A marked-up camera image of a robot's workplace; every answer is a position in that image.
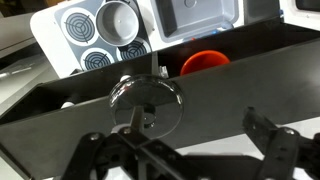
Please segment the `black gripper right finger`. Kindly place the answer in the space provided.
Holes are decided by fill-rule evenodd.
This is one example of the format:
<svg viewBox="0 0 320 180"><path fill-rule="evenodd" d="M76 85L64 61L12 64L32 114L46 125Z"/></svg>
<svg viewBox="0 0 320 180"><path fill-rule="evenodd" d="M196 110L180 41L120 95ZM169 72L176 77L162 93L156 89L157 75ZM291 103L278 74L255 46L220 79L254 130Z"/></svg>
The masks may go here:
<svg viewBox="0 0 320 180"><path fill-rule="evenodd" d="M294 180L295 168L320 180L320 133L306 138L295 129L277 127L254 107L245 109L242 126L264 155L256 175L258 180Z"/></svg>

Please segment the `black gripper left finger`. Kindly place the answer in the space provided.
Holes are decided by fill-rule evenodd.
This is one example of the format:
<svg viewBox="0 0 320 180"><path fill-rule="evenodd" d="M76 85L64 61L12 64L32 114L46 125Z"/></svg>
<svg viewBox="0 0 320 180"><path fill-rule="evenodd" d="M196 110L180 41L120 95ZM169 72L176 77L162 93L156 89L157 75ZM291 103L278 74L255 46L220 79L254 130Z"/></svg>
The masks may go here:
<svg viewBox="0 0 320 180"><path fill-rule="evenodd" d="M162 141L131 127L108 136L84 135L61 180L105 180L120 167L133 180L200 180L205 176L192 156L182 156Z"/></svg>

